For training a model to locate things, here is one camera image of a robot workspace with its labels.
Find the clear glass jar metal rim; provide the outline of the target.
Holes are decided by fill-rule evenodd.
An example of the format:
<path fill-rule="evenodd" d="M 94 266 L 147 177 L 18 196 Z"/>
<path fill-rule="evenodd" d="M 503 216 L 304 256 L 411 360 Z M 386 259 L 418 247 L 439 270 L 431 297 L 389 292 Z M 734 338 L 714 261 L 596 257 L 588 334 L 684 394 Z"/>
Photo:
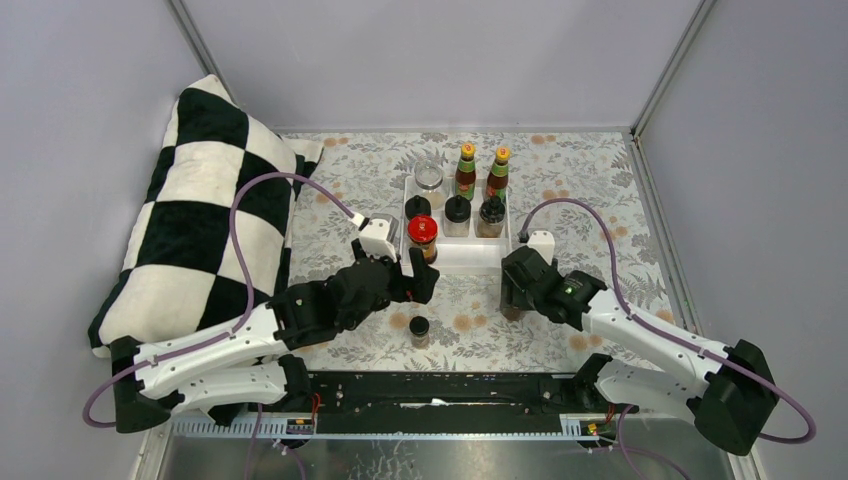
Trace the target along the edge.
<path fill-rule="evenodd" d="M 433 211 L 443 208 L 448 197 L 444 170 L 433 160 L 419 160 L 413 169 L 415 193 L 430 203 Z"/>

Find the white lid brown jar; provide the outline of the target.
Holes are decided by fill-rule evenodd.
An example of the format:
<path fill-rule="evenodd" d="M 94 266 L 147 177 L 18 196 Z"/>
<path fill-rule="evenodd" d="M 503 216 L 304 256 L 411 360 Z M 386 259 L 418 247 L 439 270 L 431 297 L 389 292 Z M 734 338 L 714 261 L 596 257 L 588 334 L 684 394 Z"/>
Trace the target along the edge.
<path fill-rule="evenodd" d="M 522 309 L 519 309 L 519 308 L 516 308 L 516 307 L 512 307 L 512 306 L 502 307 L 500 309 L 500 313 L 509 322 L 521 321 L 525 318 L 525 316 L 527 314 L 527 312 L 525 310 L 522 310 Z"/>

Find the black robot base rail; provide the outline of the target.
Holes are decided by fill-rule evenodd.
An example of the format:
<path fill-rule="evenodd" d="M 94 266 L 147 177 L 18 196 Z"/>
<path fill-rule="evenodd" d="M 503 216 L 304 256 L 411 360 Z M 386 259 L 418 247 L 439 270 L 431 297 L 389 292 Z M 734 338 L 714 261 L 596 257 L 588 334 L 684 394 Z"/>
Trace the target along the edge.
<path fill-rule="evenodd" d="M 263 412 L 303 414 L 320 434 L 521 434 L 623 409 L 577 374 L 313 371 L 306 395 Z"/>

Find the white plastic organizer tray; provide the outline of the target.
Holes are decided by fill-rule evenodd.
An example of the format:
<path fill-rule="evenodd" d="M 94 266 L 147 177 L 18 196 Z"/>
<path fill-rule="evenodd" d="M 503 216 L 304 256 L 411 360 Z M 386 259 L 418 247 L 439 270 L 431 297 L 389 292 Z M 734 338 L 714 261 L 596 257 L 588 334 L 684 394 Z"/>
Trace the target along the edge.
<path fill-rule="evenodd" d="M 454 178 L 446 176 L 448 197 L 451 198 Z M 451 238 L 444 235 L 443 216 L 444 206 L 440 210 L 432 210 L 431 217 L 438 224 L 436 246 L 438 256 L 432 267 L 443 275 L 497 275 L 501 272 L 501 259 L 512 251 L 510 209 L 507 202 L 504 226 L 499 238 L 478 238 L 476 234 L 479 209 L 484 201 L 486 180 L 478 179 L 475 183 L 474 198 L 471 202 L 470 231 L 467 238 Z M 404 196 L 401 205 L 416 195 L 416 185 L 412 175 L 404 182 Z"/>

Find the green label sauce bottle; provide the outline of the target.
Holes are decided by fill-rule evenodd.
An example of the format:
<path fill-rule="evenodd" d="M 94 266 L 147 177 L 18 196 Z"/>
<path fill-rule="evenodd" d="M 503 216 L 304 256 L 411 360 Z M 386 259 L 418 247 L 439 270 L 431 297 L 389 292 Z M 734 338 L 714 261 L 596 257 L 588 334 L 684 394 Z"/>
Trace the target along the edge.
<path fill-rule="evenodd" d="M 460 157 L 454 175 L 454 193 L 472 201 L 476 183 L 476 148 L 472 143 L 461 146 Z"/>

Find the small black cap spice jar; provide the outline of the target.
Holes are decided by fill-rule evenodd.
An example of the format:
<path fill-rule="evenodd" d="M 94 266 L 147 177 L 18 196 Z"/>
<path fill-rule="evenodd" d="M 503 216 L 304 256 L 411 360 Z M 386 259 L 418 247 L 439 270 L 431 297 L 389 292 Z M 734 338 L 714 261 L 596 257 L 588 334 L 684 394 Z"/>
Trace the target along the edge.
<path fill-rule="evenodd" d="M 414 316 L 408 324 L 411 344 L 418 349 L 426 348 L 430 342 L 430 322 L 423 316 Z"/>

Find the red label sauce bottle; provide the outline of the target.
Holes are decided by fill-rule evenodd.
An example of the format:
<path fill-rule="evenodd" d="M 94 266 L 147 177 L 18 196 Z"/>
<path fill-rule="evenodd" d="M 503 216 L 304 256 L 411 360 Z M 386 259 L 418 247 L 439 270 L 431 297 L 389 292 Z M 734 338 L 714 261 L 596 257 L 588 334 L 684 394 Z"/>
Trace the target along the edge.
<path fill-rule="evenodd" d="M 495 157 L 486 182 L 484 199 L 498 197 L 502 201 L 506 198 L 509 183 L 509 160 L 512 156 L 508 147 L 501 146 L 495 151 Z"/>

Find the black cap white bean jar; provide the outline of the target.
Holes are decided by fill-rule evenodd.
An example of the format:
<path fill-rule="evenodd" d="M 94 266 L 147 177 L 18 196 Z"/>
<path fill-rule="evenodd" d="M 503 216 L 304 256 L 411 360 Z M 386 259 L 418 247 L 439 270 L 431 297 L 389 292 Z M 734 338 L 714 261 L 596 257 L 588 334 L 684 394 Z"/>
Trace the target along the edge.
<path fill-rule="evenodd" d="M 431 216 L 431 202 L 421 195 L 414 195 L 405 201 L 404 215 L 409 221 L 417 216 Z"/>

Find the large black lid jar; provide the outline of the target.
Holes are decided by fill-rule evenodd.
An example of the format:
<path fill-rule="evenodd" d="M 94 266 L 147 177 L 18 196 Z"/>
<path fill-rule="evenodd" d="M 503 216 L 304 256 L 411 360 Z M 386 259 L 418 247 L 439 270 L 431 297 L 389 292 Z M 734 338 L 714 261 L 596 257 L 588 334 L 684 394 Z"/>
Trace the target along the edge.
<path fill-rule="evenodd" d="M 462 195 L 449 198 L 444 205 L 443 230 L 446 237 L 467 238 L 470 231 L 471 202 Z"/>

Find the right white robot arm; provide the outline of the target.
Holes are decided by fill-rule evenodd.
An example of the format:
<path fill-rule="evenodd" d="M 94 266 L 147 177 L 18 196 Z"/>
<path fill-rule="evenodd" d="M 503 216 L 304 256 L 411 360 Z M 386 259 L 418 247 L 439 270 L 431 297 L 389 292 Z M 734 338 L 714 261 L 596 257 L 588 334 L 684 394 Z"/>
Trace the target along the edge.
<path fill-rule="evenodd" d="M 759 382 L 724 366 L 734 361 L 773 379 L 762 350 L 733 347 L 691 334 L 637 308 L 625 311 L 607 285 L 579 270 L 559 273 L 555 261 L 523 246 L 501 262 L 504 308 L 534 311 L 555 324 L 610 340 L 652 363 L 641 368 L 593 354 L 580 367 L 575 402 L 597 412 L 609 402 L 633 405 L 693 425 L 714 446 L 746 456 L 778 403 Z"/>

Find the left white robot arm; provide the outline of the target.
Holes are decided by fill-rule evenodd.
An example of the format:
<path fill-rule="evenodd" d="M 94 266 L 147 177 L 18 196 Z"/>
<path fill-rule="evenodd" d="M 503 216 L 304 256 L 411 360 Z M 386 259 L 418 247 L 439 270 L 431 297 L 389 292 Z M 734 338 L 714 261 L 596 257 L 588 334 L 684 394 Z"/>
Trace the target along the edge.
<path fill-rule="evenodd" d="M 325 280 L 289 286 L 245 319 L 169 341 L 114 341 L 116 430 L 140 432 L 186 410 L 225 405 L 310 406 L 314 389 L 295 351 L 352 331 L 391 303 L 428 303 L 440 273 L 417 248 L 409 258 L 406 276 L 397 261 L 359 253 L 352 265 Z"/>

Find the red lid sauce jar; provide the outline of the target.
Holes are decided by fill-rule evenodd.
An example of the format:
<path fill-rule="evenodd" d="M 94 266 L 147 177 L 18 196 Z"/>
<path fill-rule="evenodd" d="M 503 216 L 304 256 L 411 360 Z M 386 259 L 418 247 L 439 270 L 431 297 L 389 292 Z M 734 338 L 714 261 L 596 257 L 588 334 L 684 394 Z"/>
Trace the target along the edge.
<path fill-rule="evenodd" d="M 407 237 L 413 247 L 422 251 L 424 260 L 428 264 L 436 261 L 438 256 L 436 246 L 438 224 L 431 216 L 417 215 L 412 217 L 407 224 Z"/>

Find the black cap brown spice shaker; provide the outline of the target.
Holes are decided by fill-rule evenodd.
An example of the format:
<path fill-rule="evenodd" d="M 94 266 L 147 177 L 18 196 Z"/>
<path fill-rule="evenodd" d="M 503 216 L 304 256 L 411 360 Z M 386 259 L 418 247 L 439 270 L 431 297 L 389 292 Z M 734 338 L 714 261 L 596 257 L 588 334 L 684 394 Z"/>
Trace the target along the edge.
<path fill-rule="evenodd" d="M 499 238 L 501 236 L 506 207 L 502 199 L 493 195 L 484 200 L 479 209 L 476 226 L 478 238 Z"/>

